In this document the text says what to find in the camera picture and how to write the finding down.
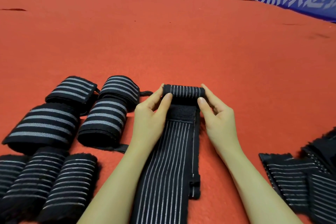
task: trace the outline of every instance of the forearm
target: forearm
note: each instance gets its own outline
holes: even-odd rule
[[[137,183],[149,153],[148,149],[131,144],[78,223],[128,223]]]
[[[220,149],[252,224],[302,223],[267,183],[242,150]]]

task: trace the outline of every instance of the person's left hand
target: person's left hand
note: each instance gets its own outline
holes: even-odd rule
[[[148,99],[138,104],[134,112],[133,136],[129,147],[146,149],[151,152],[160,138],[166,121],[167,111],[173,95],[168,93],[160,103],[163,85]]]

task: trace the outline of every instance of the red floor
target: red floor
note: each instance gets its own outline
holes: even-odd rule
[[[297,154],[336,124],[335,24],[245,0],[0,0],[10,8],[27,11],[0,10],[0,138],[69,75],[101,87],[123,74],[141,90],[205,83],[235,110],[265,178],[258,153]],[[202,195],[189,201],[188,223],[248,223],[204,125],[199,151]],[[123,156],[75,141],[77,152],[102,163],[98,188]]]

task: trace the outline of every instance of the person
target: person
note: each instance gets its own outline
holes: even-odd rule
[[[252,224],[302,223],[243,153],[237,138],[233,109],[204,84],[206,98],[198,99],[206,130],[228,167]],[[91,201],[78,224],[128,223],[133,198],[145,162],[160,138],[172,94],[161,102],[163,84],[137,105],[131,143],[111,176]]]

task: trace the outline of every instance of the person's right hand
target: person's right hand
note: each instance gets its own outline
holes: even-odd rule
[[[210,105],[202,97],[198,98],[197,102],[204,115],[205,126],[212,144],[220,151],[241,151],[233,109],[216,97],[207,86],[204,84],[201,86],[205,89]]]

